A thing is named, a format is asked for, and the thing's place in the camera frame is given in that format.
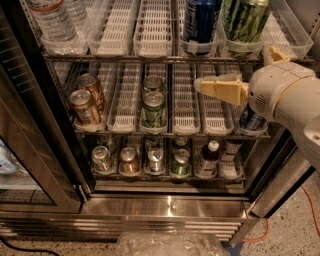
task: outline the bottle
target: bottle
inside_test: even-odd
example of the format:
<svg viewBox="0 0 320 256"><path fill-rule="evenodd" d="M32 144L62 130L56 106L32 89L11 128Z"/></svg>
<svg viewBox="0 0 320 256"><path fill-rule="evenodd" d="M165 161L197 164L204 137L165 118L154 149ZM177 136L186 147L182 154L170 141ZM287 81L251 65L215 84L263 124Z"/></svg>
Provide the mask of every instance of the bottle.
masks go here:
<svg viewBox="0 0 320 256"><path fill-rule="evenodd" d="M28 6L45 39L63 42L77 37L64 0L28 0Z"/></svg>
<svg viewBox="0 0 320 256"><path fill-rule="evenodd" d="M64 0L71 20L78 30L82 30L87 21L87 9L84 0Z"/></svg>
<svg viewBox="0 0 320 256"><path fill-rule="evenodd" d="M182 48L194 55L211 51L222 0L187 0L182 34Z"/></svg>
<svg viewBox="0 0 320 256"><path fill-rule="evenodd" d="M198 159L196 175L200 177L215 177L218 174L217 164L219 162L219 143L215 140L201 148Z"/></svg>

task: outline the can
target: can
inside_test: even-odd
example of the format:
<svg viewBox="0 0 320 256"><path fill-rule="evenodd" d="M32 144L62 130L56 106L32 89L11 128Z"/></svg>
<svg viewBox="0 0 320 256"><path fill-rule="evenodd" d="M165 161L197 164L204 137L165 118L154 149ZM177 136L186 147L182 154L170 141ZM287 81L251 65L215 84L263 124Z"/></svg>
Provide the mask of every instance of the can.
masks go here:
<svg viewBox="0 0 320 256"><path fill-rule="evenodd" d="M213 42L221 2L222 0L186 0L182 41L193 44ZM209 53L209 51L200 50L199 47L196 50L188 49L188 44L183 44L183 46L184 51L189 54L205 55Z"/></svg>
<svg viewBox="0 0 320 256"><path fill-rule="evenodd" d="M104 146L95 147L92 150L91 158L97 172L108 172L113 166L111 153Z"/></svg>
<svg viewBox="0 0 320 256"><path fill-rule="evenodd" d="M164 111L164 96L160 92L148 92L143 97L142 123L148 128L162 127L162 116Z"/></svg>
<svg viewBox="0 0 320 256"><path fill-rule="evenodd" d="M133 175L140 171L138 154L134 148L126 147L122 149L120 158L122 164L122 172L124 174Z"/></svg>
<svg viewBox="0 0 320 256"><path fill-rule="evenodd" d="M190 172L190 153L185 149L178 149L174 153L171 173L184 176Z"/></svg>
<svg viewBox="0 0 320 256"><path fill-rule="evenodd" d="M159 138L158 137L147 137L145 140L147 152L152 148L159 147Z"/></svg>
<svg viewBox="0 0 320 256"><path fill-rule="evenodd" d="M99 124L101 117L89 91L74 91L69 100L79 122L82 125Z"/></svg>
<svg viewBox="0 0 320 256"><path fill-rule="evenodd" d="M152 148L148 151L148 167L150 172L161 172L163 168L163 149Z"/></svg>
<svg viewBox="0 0 320 256"><path fill-rule="evenodd" d="M242 140L225 140L220 153L220 160L232 162L242 146Z"/></svg>
<svg viewBox="0 0 320 256"><path fill-rule="evenodd" d="M142 92L146 94L148 92L163 92L164 83L159 76L147 76L143 80Z"/></svg>
<svg viewBox="0 0 320 256"><path fill-rule="evenodd" d="M117 144L112 136L100 135L98 137L98 144L105 146L110 151L111 155L117 151Z"/></svg>
<svg viewBox="0 0 320 256"><path fill-rule="evenodd" d="M274 0L241 0L231 15L230 27L227 29L227 38L231 41L254 43L259 41L261 32L268 20Z"/></svg>
<svg viewBox="0 0 320 256"><path fill-rule="evenodd" d="M105 106L105 98L99 79L89 73L85 73L78 78L77 85L79 89L87 90L91 93L97 105L99 114L102 115Z"/></svg>
<svg viewBox="0 0 320 256"><path fill-rule="evenodd" d="M255 113L247 104L239 119L239 126L248 131L256 131L262 128L266 122L262 116Z"/></svg>

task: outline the gold can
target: gold can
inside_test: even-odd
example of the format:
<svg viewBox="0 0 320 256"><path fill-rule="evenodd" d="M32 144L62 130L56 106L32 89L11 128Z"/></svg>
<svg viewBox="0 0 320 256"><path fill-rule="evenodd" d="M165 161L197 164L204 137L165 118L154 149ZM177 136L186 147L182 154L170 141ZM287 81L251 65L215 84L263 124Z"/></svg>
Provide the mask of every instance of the gold can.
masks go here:
<svg viewBox="0 0 320 256"><path fill-rule="evenodd" d="M105 98L99 79L89 73L85 73L78 78L77 85L79 89L87 90L91 93L97 105L99 114L102 115L105 106Z"/></svg>
<svg viewBox="0 0 320 256"><path fill-rule="evenodd" d="M101 117L89 91L77 90L71 93L71 106L82 125L100 124Z"/></svg>

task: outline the plastic water bottle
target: plastic water bottle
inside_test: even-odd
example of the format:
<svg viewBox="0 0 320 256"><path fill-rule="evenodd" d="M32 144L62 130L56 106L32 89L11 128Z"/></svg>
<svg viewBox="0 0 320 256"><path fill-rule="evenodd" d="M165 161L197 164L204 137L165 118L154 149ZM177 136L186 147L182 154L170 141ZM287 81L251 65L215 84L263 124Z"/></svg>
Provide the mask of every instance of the plastic water bottle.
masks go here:
<svg viewBox="0 0 320 256"><path fill-rule="evenodd" d="M27 0L43 36L49 41L68 41L77 36L64 0Z"/></svg>
<svg viewBox="0 0 320 256"><path fill-rule="evenodd" d="M82 29L87 21L87 9L84 0L65 0L66 8L76 29Z"/></svg>

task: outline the orange cable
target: orange cable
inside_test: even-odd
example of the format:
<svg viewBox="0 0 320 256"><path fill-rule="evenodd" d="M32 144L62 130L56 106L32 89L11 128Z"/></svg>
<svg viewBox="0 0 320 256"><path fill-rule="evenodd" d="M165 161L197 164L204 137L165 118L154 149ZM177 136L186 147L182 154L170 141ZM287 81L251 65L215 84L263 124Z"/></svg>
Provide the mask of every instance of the orange cable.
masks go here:
<svg viewBox="0 0 320 256"><path fill-rule="evenodd" d="M314 207L312 196L310 195L309 191L303 185L301 185L301 188L303 189L304 193L306 193L306 195L310 201L314 222L316 224L316 228L317 228L318 234L320 236L320 225L319 225L316 209Z"/></svg>
<svg viewBox="0 0 320 256"><path fill-rule="evenodd" d="M242 242L245 242L245 243L257 243L257 242L260 242L264 239L267 238L267 236L269 235L270 233L270 221L268 218L265 218L266 222L267 222L267 230L266 232L264 233L264 235L262 237L259 237L259 238L243 238L242 239Z"/></svg>

